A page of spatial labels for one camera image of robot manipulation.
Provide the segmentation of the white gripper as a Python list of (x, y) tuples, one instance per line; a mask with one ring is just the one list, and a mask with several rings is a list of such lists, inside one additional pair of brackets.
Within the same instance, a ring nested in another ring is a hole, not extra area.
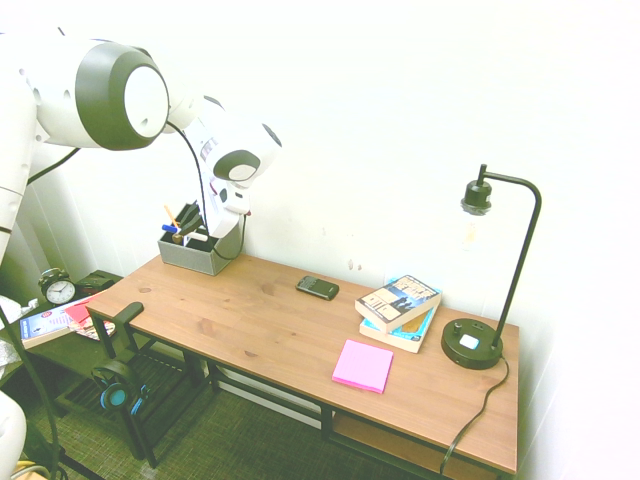
[[(241, 216), (241, 195), (234, 189), (205, 188), (207, 229), (214, 238), (225, 237), (238, 223)], [(186, 236), (204, 225), (197, 202), (186, 204), (177, 216), (178, 234)]]

